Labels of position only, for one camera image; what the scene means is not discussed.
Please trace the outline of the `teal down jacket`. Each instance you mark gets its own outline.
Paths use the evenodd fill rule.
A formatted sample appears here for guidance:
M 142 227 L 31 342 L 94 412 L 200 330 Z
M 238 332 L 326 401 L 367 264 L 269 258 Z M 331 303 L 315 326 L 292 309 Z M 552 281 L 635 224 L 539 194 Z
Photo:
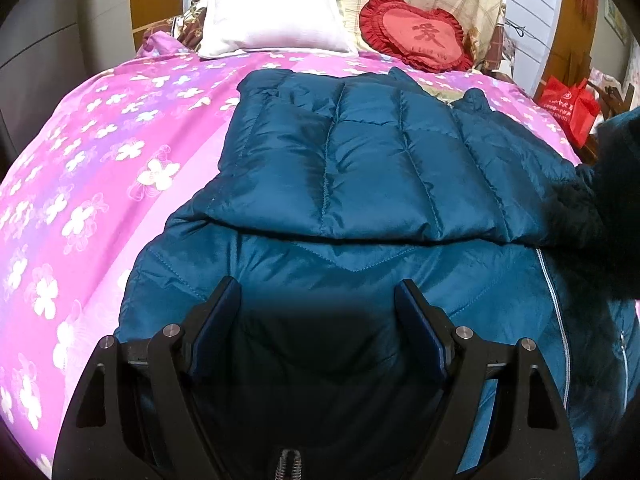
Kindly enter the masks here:
M 639 388 L 639 115 L 574 165 L 471 89 L 452 103 L 394 68 L 255 70 L 218 174 L 138 255 L 117 337 L 181 322 L 222 278 L 242 304 L 192 374 L 224 467 L 268 479 L 403 479 L 439 391 L 398 330 L 413 281 L 477 335 L 539 344 L 589 474 Z

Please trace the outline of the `pink floral bed cover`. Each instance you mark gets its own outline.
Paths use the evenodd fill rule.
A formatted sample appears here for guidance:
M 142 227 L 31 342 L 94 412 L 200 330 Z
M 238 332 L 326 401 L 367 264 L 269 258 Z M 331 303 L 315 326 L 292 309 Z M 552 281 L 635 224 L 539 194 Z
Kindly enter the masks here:
M 134 258 L 215 177 L 252 70 L 385 73 L 384 55 L 260 51 L 201 60 L 153 35 L 58 104 L 1 185 L 1 417 L 47 479 L 64 414 L 117 325 Z

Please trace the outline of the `red shopping bag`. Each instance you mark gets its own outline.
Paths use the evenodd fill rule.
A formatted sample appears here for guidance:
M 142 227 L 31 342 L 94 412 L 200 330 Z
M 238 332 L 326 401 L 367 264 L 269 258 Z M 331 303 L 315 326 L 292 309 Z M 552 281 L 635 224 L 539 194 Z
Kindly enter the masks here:
M 555 76 L 550 76 L 537 101 L 555 119 L 573 148 L 582 148 L 587 143 L 601 111 L 598 100 L 587 86 L 587 78 L 567 86 Z

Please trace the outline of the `wooden chair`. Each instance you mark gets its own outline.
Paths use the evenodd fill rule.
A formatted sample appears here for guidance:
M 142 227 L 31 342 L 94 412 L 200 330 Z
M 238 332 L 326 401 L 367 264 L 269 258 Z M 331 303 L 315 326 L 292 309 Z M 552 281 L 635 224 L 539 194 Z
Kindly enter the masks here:
M 634 84 L 624 86 L 613 76 L 602 73 L 597 68 L 591 70 L 587 84 L 588 91 L 600 106 L 600 112 L 594 120 L 585 145 L 579 150 L 578 156 L 585 164 L 593 165 L 598 159 L 599 126 L 606 120 L 629 112 L 634 107 L 637 90 Z

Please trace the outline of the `grey cabinet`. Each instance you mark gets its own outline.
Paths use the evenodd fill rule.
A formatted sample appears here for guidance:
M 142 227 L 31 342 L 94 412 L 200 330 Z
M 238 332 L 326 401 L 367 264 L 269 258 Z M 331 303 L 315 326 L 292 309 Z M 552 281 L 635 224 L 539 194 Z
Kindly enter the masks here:
M 130 0 L 1 0 L 1 167 L 70 90 L 133 55 Z

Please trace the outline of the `red heart cushion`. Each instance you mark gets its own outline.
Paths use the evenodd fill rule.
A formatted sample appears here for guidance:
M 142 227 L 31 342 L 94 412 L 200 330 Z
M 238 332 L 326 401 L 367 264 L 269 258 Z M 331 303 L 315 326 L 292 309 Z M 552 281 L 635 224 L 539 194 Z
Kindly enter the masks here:
M 369 47 L 416 70 L 465 72 L 473 66 L 462 26 L 445 10 L 421 10 L 405 0 L 369 0 L 359 27 Z

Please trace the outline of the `white pillow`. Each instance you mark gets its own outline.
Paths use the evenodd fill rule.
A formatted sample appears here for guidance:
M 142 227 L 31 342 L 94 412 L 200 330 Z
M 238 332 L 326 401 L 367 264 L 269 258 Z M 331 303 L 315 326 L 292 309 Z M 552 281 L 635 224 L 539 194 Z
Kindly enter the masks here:
M 203 58 L 257 50 L 314 49 L 355 54 L 338 0 L 204 0 L 198 54 Z

